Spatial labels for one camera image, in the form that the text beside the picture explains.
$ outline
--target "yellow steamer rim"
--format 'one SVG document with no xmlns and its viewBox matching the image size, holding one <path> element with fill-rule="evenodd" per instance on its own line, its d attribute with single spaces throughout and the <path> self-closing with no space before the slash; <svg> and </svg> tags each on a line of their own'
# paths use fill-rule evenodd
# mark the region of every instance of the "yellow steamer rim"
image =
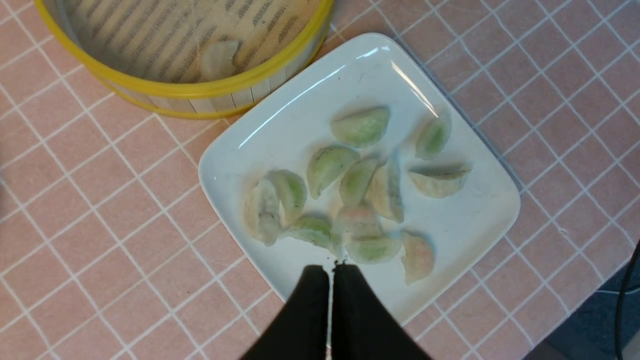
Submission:
<svg viewBox="0 0 640 360">
<path fill-rule="evenodd" d="M 56 0 L 35 0 L 35 5 L 45 24 L 62 46 L 120 97 L 162 115 L 202 120 L 220 119 L 243 113 L 304 69 L 316 55 L 326 36 L 333 0 L 321 0 L 316 12 L 299 35 L 263 64 L 229 78 L 205 83 L 162 83 L 136 78 L 112 69 L 81 49 L 62 30 L 52 15 L 53 13 L 58 18 Z M 275 81 L 276 86 L 271 86 L 273 83 L 270 79 L 273 76 L 278 78 Z M 269 89 L 255 99 L 252 86 L 259 86 L 261 83 L 267 84 Z M 236 104 L 233 100 L 231 109 L 215 110 L 210 101 L 216 97 L 231 98 L 233 94 L 242 92 L 245 93 L 245 97 L 248 92 L 252 100 L 241 104 Z M 191 105 L 190 111 L 175 109 L 184 109 L 185 104 Z"/>
</svg>

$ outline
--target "white plate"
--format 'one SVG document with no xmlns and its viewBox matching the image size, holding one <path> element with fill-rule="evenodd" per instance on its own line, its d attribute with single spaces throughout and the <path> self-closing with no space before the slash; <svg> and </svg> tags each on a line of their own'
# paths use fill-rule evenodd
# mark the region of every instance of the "white plate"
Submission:
<svg viewBox="0 0 640 360">
<path fill-rule="evenodd" d="M 404 223 L 385 220 L 387 231 L 407 229 L 425 234 L 435 246 L 433 273 L 411 286 L 404 284 L 400 257 L 360 269 L 379 299 L 400 323 L 406 323 L 461 277 L 513 225 L 520 211 L 515 184 L 460 114 L 445 100 L 413 60 L 393 40 L 378 34 L 356 37 L 291 79 L 226 130 L 200 160 L 200 182 L 222 222 L 262 276 L 288 299 L 302 269 L 333 258 L 304 241 L 279 239 L 265 247 L 244 228 L 244 195 L 268 171 L 289 169 L 306 178 L 316 150 L 336 140 L 329 122 L 354 111 L 386 105 L 391 109 L 387 133 L 380 143 L 360 151 L 384 161 L 396 149 L 401 160 Z M 426 163 L 415 158 L 412 134 L 433 106 L 449 107 L 452 135 L 430 165 L 471 161 L 474 169 L 456 195 L 446 199 L 421 196 L 405 176 Z M 341 206 L 339 181 L 318 200 L 308 197 L 305 213 L 329 212 Z"/>
</svg>

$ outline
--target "pink tile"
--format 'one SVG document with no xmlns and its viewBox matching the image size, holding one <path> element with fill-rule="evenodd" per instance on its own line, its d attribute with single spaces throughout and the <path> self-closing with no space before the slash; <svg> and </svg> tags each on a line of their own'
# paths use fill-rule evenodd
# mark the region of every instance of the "pink tile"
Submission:
<svg viewBox="0 0 640 360">
<path fill-rule="evenodd" d="M 451 321 L 471 345 L 478 344 L 505 317 L 506 314 L 482 287 L 449 313 Z"/>
<path fill-rule="evenodd" d="M 522 39 L 522 47 L 543 69 L 569 47 L 562 33 L 549 20 Z"/>
<path fill-rule="evenodd" d="M 0 120 L 0 167 L 37 143 L 38 138 L 24 119 L 17 112 L 8 114 Z"/>
<path fill-rule="evenodd" d="M 36 42 L 41 42 L 51 36 L 51 31 L 44 24 L 42 17 L 35 6 L 29 6 L 18 14 L 18 19 L 22 22 L 27 31 Z"/>
<path fill-rule="evenodd" d="M 142 180 L 163 206 L 198 184 L 198 171 L 182 151 L 176 151 L 149 170 Z"/>
<path fill-rule="evenodd" d="M 545 17 L 535 0 L 511 0 L 498 10 L 497 15 L 515 38 L 520 38 Z"/>
<path fill-rule="evenodd" d="M 5 276 L 9 287 L 26 307 L 31 307 L 69 278 L 48 247 L 36 251 Z"/>
<path fill-rule="evenodd" d="M 609 19 L 609 24 L 627 45 L 631 45 L 640 38 L 638 21 L 640 21 L 640 4 L 629 1 Z"/>
<path fill-rule="evenodd" d="M 589 129 L 568 106 L 563 106 L 540 126 L 539 132 L 551 149 L 562 156 L 587 135 Z"/>
<path fill-rule="evenodd" d="M 622 101 L 634 95 L 640 88 L 638 76 L 629 74 L 640 73 L 640 62 L 631 54 L 625 54 L 608 68 L 602 77 L 611 86 L 611 89 L 620 97 Z"/>
<path fill-rule="evenodd" d="M 109 88 L 104 86 L 98 79 L 96 79 L 91 74 L 91 72 L 86 69 L 86 67 L 82 67 L 81 69 L 75 71 L 73 74 L 68 75 L 67 83 L 69 83 L 69 86 L 74 89 L 74 92 L 78 95 L 80 101 L 82 101 L 82 103 L 87 107 L 95 104 L 98 100 L 105 98 L 111 93 L 111 90 L 109 90 Z M 115 122 L 117 120 L 121 120 L 120 115 L 126 114 L 127 110 L 138 110 L 140 112 L 143 111 L 142 109 L 134 107 L 133 105 L 124 100 L 121 100 L 120 98 L 117 98 L 115 96 L 114 98 L 115 99 L 109 101 L 111 103 L 110 106 L 100 105 L 92 111 L 92 113 L 97 118 L 99 118 L 98 121 L 100 121 L 103 116 L 110 116 L 110 118 L 116 118 L 116 120 L 114 120 Z"/>
<path fill-rule="evenodd" d="M 481 2 L 473 0 L 449 0 L 438 12 L 458 35 L 462 35 L 489 14 Z"/>
<path fill-rule="evenodd" d="M 509 259 L 485 283 L 508 311 L 513 311 L 542 284 L 520 256 Z"/>
<path fill-rule="evenodd" d="M 23 212 L 0 223 L 0 272 L 42 244 L 42 238 Z"/>
<path fill-rule="evenodd" d="M 575 253 L 575 249 L 554 224 L 549 224 L 522 248 L 521 253 L 542 278 L 547 279 Z"/>
<path fill-rule="evenodd" d="M 608 279 L 633 251 L 627 237 L 617 227 L 610 225 L 584 249 L 584 255 L 593 262 L 600 275 Z"/>
<path fill-rule="evenodd" d="M 484 279 L 512 253 L 513 247 L 505 238 L 502 238 L 474 265 L 473 271 L 480 276 L 480 279 Z"/>
<path fill-rule="evenodd" d="M 640 139 L 640 125 L 626 109 L 619 109 L 598 128 L 597 133 L 609 150 L 620 157 Z"/>
<path fill-rule="evenodd" d="M 615 217 L 640 190 L 619 166 L 615 166 L 589 189 L 589 193 L 609 216 Z"/>
<path fill-rule="evenodd" d="M 73 272 L 80 271 L 115 244 L 94 214 L 84 217 L 51 242 Z"/>
<path fill-rule="evenodd" d="M 600 286 L 600 283 L 598 274 L 582 256 L 571 260 L 549 281 L 549 285 L 560 296 L 569 311 L 573 311 L 585 301 Z"/>
<path fill-rule="evenodd" d="M 598 125 L 608 114 L 616 109 L 619 102 L 613 94 L 598 79 L 580 91 L 572 100 L 571 105 L 591 127 Z"/>
<path fill-rule="evenodd" d="M 204 347 L 210 359 L 235 360 L 253 345 L 257 335 L 244 318 L 240 318 Z"/>
<path fill-rule="evenodd" d="M 469 51 L 482 64 L 487 64 L 513 42 L 494 16 L 482 21 L 463 37 Z"/>
<path fill-rule="evenodd" d="M 187 152 L 195 162 L 199 163 L 200 157 L 207 149 L 207 147 L 226 129 L 227 125 L 225 124 L 225 122 L 218 121 L 217 123 L 215 123 L 215 125 L 207 129 L 204 133 L 198 135 L 195 139 L 185 145 L 184 149 L 187 150 Z"/>
<path fill-rule="evenodd" d="M 270 289 L 269 284 L 248 259 L 242 260 L 229 270 L 221 281 L 243 309 L 249 307 Z"/>
<path fill-rule="evenodd" d="M 115 150 L 108 148 L 74 171 L 71 177 L 87 199 L 96 205 L 133 179 L 134 175 Z"/>
<path fill-rule="evenodd" d="M 529 135 L 505 156 L 525 185 L 538 177 L 556 160 L 538 134 Z"/>
<path fill-rule="evenodd" d="M 70 282 L 31 311 L 49 343 L 57 343 L 95 315 L 89 300 L 75 282 Z"/>
<path fill-rule="evenodd" d="M 625 46 L 604 24 L 581 41 L 578 48 L 596 71 L 604 69 L 625 50 Z"/>
<path fill-rule="evenodd" d="M 378 8 L 398 33 L 403 32 L 430 10 L 429 5 L 421 0 L 384 0 L 378 3 Z"/>
<path fill-rule="evenodd" d="M 573 95 L 594 76 L 587 63 L 574 50 L 551 65 L 546 73 L 565 97 Z"/>
<path fill-rule="evenodd" d="M 613 163 L 613 158 L 594 136 L 588 136 L 563 159 L 583 186 L 588 186 Z"/>
<path fill-rule="evenodd" d="M 597 232 L 609 223 L 609 219 L 587 196 L 581 195 L 556 219 L 564 235 L 578 247 L 584 246 Z"/>
<path fill-rule="evenodd" d="M 160 208 L 142 185 L 135 181 L 101 205 L 98 212 L 122 240 L 159 213 Z"/>
<path fill-rule="evenodd" d="M 194 240 L 218 221 L 216 212 L 201 188 L 192 191 L 168 211 L 190 240 Z"/>
<path fill-rule="evenodd" d="M 5 327 L 13 319 L 22 314 L 20 306 L 9 291 L 0 284 L 0 328 Z"/>
<path fill-rule="evenodd" d="M 0 70 L 0 85 L 18 104 L 57 79 L 53 68 L 37 50 Z"/>
<path fill-rule="evenodd" d="M 180 325 L 169 318 L 133 346 L 133 354 L 140 360 L 184 359 L 195 350 Z"/>
<path fill-rule="evenodd" d="M 462 297 L 470 292 L 476 285 L 478 280 L 471 271 L 465 272 L 453 285 L 451 285 L 442 295 L 436 299 L 436 303 L 442 311 L 449 310 Z"/>
<path fill-rule="evenodd" d="M 526 336 L 513 321 L 509 320 L 500 326 L 477 351 L 484 359 L 523 359 L 531 349 Z"/>
<path fill-rule="evenodd" d="M 65 179 L 29 204 L 27 211 L 45 236 L 52 237 L 89 211 L 89 205 Z"/>
<path fill-rule="evenodd" d="M 456 42 L 429 62 L 429 70 L 445 89 L 452 91 L 480 69 L 469 53 Z"/>
<path fill-rule="evenodd" d="M 198 344 L 214 336 L 238 314 L 234 303 L 217 283 L 210 285 L 177 313 Z"/>
<path fill-rule="evenodd" d="M 413 339 L 420 336 L 431 324 L 435 323 L 441 317 L 440 312 L 434 305 L 429 305 L 425 310 L 422 310 L 415 318 L 412 318 L 405 326 L 409 336 Z"/>
<path fill-rule="evenodd" d="M 71 55 L 55 38 L 46 41 L 40 47 L 62 75 L 80 66 L 80 61 Z"/>
<path fill-rule="evenodd" d="M 99 308 L 115 300 L 141 279 L 141 274 L 120 249 L 84 271 L 78 279 Z"/>
<path fill-rule="evenodd" d="M 211 229 L 194 246 L 216 273 L 222 272 L 243 255 L 223 224 Z"/>
<path fill-rule="evenodd" d="M 12 61 L 32 46 L 33 43 L 16 20 L 10 19 L 0 24 L 0 47 L 3 49 L 0 53 L 0 66 Z"/>
<path fill-rule="evenodd" d="M 142 270 L 149 274 L 187 243 L 169 219 L 161 215 L 124 245 Z"/>
<path fill-rule="evenodd" d="M 420 61 L 429 61 L 456 38 L 434 14 L 428 15 L 402 38 Z"/>
<path fill-rule="evenodd" d="M 538 74 L 533 63 L 519 47 L 513 47 L 489 67 L 489 73 L 507 95 L 521 88 Z"/>
<path fill-rule="evenodd" d="M 458 90 L 454 97 L 474 122 L 480 121 L 504 100 L 484 72 Z"/>
<path fill-rule="evenodd" d="M 160 298 L 142 282 L 104 310 L 104 318 L 126 342 L 134 341 L 168 313 Z"/>
<path fill-rule="evenodd" d="M 538 291 L 513 315 L 534 343 L 544 339 L 565 316 L 560 300 L 547 287 Z"/>
<path fill-rule="evenodd" d="M 554 20 L 576 42 L 600 22 L 600 17 L 587 0 L 573 0 L 554 15 Z"/>
<path fill-rule="evenodd" d="M 45 351 L 47 345 L 26 317 L 0 332 L 0 357 L 3 359 L 35 359 Z"/>
<path fill-rule="evenodd" d="M 67 170 L 72 170 L 108 145 L 100 129 L 83 115 L 47 141 Z"/>
<path fill-rule="evenodd" d="M 110 359 L 122 349 L 100 318 L 88 322 L 55 349 L 64 359 Z"/>
<path fill-rule="evenodd" d="M 433 359 L 462 359 L 469 351 L 460 335 L 444 319 L 429 330 L 418 345 Z"/>
<path fill-rule="evenodd" d="M 0 175 L 18 200 L 27 202 L 63 174 L 49 152 L 39 146 L 2 169 Z"/>
<path fill-rule="evenodd" d="M 512 98 L 531 125 L 538 125 L 562 103 L 560 94 L 543 76 L 538 76 Z"/>
<path fill-rule="evenodd" d="M 82 112 L 63 83 L 57 83 L 21 107 L 38 133 L 47 137 Z"/>
<path fill-rule="evenodd" d="M 212 278 L 193 251 L 186 249 L 163 265 L 150 280 L 167 303 L 176 307 Z"/>
<path fill-rule="evenodd" d="M 580 185 L 562 165 L 556 164 L 531 186 L 531 193 L 551 215 L 555 215 L 580 193 Z"/>
<path fill-rule="evenodd" d="M 151 119 L 120 140 L 116 146 L 133 169 L 141 173 L 173 150 L 177 144 L 157 119 Z"/>
</svg>

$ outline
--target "pink tiled countertop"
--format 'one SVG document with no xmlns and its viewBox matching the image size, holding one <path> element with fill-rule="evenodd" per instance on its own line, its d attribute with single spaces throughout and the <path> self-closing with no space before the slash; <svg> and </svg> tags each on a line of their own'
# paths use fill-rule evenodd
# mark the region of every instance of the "pink tiled countertop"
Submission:
<svg viewBox="0 0 640 360">
<path fill-rule="evenodd" d="M 341 0 L 321 51 L 369 31 L 442 85 L 522 194 L 406 330 L 438 359 L 521 358 L 640 237 L 640 5 Z M 0 49 L 0 359 L 237 357 L 282 302 L 198 185 L 234 119 L 120 100 L 29 0 L 0 0 Z"/>
</svg>

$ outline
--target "dumpling in steamer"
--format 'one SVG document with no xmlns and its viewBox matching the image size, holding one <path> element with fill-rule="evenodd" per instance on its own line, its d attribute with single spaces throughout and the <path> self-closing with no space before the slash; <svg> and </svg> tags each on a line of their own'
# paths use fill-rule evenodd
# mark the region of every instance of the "dumpling in steamer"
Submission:
<svg viewBox="0 0 640 360">
<path fill-rule="evenodd" d="M 272 246 L 280 233 L 280 199 L 267 179 L 261 179 L 244 201 L 244 224 L 249 234 Z"/>
<path fill-rule="evenodd" d="M 408 233 L 402 234 L 404 256 L 401 258 L 404 265 L 404 282 L 409 285 L 422 280 L 433 271 L 435 255 L 431 245 L 418 236 Z"/>
</svg>

